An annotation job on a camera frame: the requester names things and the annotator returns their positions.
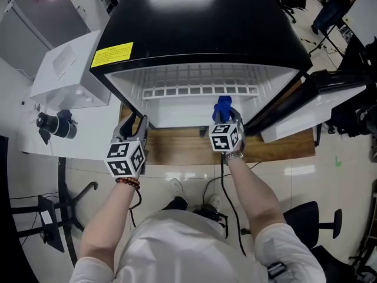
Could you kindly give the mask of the black smartphone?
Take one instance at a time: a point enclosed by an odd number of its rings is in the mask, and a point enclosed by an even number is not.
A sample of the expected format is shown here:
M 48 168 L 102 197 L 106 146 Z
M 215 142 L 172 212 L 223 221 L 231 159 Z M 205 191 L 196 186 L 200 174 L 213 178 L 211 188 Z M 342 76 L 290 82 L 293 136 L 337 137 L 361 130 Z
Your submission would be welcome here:
M 51 138 L 51 133 L 47 131 L 46 129 L 39 128 L 38 130 L 39 135 L 41 136 L 43 142 L 48 145 L 50 138 Z

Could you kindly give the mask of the wooden top table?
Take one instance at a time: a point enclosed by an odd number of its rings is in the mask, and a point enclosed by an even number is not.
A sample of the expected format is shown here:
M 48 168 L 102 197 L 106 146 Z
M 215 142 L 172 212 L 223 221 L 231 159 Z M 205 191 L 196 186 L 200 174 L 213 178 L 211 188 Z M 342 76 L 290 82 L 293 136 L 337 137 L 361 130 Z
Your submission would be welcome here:
M 208 136 L 200 137 L 198 128 L 148 129 L 146 150 L 149 165 L 215 165 L 220 153 L 214 152 Z M 246 138 L 246 162 L 269 162 L 315 155 L 312 129 L 265 143 L 261 136 Z

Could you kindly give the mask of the black office chair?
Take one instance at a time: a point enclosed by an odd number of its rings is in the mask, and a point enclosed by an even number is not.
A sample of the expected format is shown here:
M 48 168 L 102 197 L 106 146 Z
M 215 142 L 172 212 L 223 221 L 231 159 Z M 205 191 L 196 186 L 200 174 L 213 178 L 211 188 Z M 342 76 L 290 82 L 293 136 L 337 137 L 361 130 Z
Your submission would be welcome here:
M 321 229 L 332 231 L 332 238 L 336 239 L 342 228 L 342 209 L 334 212 L 333 222 L 320 223 L 319 207 L 315 201 L 301 204 L 283 215 L 286 223 L 292 227 L 300 241 L 309 249 L 317 245 Z

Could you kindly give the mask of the person's white right shoe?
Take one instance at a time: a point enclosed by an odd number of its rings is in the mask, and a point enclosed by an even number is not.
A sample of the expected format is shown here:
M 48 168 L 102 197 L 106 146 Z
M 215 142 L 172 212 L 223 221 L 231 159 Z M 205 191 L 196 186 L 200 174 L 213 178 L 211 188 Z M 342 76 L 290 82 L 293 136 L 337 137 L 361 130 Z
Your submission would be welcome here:
M 207 207 L 213 212 L 220 212 L 221 197 L 217 194 L 211 195 L 208 199 Z

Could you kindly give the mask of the black box with white label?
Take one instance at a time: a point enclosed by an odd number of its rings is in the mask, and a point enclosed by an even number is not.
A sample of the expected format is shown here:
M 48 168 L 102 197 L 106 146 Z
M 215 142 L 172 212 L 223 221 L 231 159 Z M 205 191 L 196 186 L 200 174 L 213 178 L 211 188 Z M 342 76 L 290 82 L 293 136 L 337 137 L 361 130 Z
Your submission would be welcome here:
M 54 249 L 64 253 L 53 201 L 43 196 L 38 196 L 38 213 L 42 223 L 42 240 Z

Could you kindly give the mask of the white microwave oven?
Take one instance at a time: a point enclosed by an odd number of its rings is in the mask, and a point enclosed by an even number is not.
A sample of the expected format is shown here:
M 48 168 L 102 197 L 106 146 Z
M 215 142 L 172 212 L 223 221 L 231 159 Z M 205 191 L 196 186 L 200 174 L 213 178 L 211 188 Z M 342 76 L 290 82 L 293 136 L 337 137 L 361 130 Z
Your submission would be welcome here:
M 90 73 L 101 31 L 93 31 L 46 53 L 29 97 L 55 111 L 106 106 L 110 91 Z

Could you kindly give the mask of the blue cleaning cloth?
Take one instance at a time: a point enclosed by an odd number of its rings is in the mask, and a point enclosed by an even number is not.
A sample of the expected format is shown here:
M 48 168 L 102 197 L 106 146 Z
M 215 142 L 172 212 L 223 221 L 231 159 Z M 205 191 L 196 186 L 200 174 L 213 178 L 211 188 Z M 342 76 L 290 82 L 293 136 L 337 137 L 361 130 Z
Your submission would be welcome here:
M 230 120 L 229 111 L 232 107 L 232 98 L 230 96 L 220 96 L 217 103 L 214 105 L 214 111 L 221 112 L 221 123 L 226 123 Z

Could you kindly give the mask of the white fridge shelf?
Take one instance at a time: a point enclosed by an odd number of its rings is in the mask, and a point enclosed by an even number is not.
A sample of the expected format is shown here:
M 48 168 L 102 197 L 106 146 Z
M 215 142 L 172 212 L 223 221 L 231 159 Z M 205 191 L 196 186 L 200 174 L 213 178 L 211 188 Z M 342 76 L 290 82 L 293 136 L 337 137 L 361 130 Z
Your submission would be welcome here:
M 251 65 L 183 64 L 144 71 L 143 100 L 198 96 L 257 97 L 257 75 Z

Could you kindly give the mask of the black waist pack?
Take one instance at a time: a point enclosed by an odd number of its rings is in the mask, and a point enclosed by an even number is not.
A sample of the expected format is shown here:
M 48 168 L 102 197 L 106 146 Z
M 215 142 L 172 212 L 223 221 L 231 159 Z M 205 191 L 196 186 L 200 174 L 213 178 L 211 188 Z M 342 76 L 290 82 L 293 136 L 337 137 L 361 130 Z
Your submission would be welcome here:
M 218 212 L 215 207 L 209 204 L 195 208 L 193 212 L 197 215 L 215 221 L 223 228 L 223 235 L 227 239 L 229 236 L 228 216 Z

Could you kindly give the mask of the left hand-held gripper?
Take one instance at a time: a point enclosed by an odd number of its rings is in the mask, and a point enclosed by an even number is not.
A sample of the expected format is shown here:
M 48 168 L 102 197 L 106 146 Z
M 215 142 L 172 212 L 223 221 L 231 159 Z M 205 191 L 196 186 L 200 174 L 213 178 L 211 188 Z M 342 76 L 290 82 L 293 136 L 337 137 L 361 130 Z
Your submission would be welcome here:
M 114 178 L 139 177 L 145 173 L 147 153 L 145 143 L 148 135 L 148 117 L 140 120 L 133 134 L 136 115 L 130 114 L 122 119 L 113 130 L 113 137 L 104 163 Z

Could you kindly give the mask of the person's white shoe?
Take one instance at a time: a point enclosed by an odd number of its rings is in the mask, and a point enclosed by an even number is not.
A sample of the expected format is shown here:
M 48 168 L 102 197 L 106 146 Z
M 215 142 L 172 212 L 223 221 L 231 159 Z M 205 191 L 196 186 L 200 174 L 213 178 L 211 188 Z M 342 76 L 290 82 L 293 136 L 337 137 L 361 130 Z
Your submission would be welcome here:
M 180 181 L 177 180 L 176 178 L 173 178 L 173 179 L 170 180 L 170 183 L 171 183 L 172 198 L 173 199 L 175 199 L 175 198 L 186 199 L 186 196 L 184 194 L 184 189 L 183 189 Z
M 211 195 L 208 199 L 207 207 L 213 212 L 220 212 L 221 197 L 217 194 Z

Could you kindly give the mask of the person's right forearm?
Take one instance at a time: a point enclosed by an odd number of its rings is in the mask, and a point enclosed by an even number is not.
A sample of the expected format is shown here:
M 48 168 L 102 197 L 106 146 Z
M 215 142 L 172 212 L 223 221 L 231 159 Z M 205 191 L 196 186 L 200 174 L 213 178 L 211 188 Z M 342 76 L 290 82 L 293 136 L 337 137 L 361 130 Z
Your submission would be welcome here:
M 280 202 L 273 190 L 247 166 L 246 162 L 235 157 L 228 167 L 234 181 L 239 202 L 247 216 L 252 237 L 266 227 L 284 223 L 285 218 Z

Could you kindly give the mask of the white table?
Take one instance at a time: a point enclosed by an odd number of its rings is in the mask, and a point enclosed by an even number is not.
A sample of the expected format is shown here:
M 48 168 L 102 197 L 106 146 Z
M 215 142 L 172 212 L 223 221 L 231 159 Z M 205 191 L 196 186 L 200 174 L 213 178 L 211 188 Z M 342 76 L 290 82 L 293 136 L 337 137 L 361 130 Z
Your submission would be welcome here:
M 77 123 L 77 133 L 73 139 L 52 135 L 45 144 L 36 125 L 37 115 L 44 112 L 54 116 L 55 110 L 36 103 L 29 98 L 31 86 L 14 83 L 16 111 L 16 145 L 26 153 L 73 159 L 103 160 L 107 155 L 113 130 L 118 124 L 121 102 L 110 96 L 107 106 L 71 110 L 72 119 Z

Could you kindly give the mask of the person's black trousers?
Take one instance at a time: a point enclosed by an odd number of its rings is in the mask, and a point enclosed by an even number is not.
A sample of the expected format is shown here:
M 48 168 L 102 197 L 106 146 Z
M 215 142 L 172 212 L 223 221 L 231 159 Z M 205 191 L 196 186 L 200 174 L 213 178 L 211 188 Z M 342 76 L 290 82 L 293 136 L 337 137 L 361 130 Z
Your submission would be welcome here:
M 187 210 L 189 204 L 182 196 L 175 196 L 174 199 L 162 210 Z

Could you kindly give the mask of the black mini fridge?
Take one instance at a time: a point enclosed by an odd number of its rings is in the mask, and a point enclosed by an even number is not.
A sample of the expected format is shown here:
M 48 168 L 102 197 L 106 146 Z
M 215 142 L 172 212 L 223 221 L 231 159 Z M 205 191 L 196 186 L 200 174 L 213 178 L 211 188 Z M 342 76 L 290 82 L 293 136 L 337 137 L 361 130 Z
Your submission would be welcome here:
M 360 71 L 311 72 L 312 62 L 275 0 L 120 0 L 97 50 L 133 42 L 130 59 L 90 68 L 155 129 L 207 127 L 220 96 L 143 100 L 144 71 L 183 64 L 251 65 L 257 97 L 231 96 L 247 136 L 273 142 L 331 118 L 373 83 Z

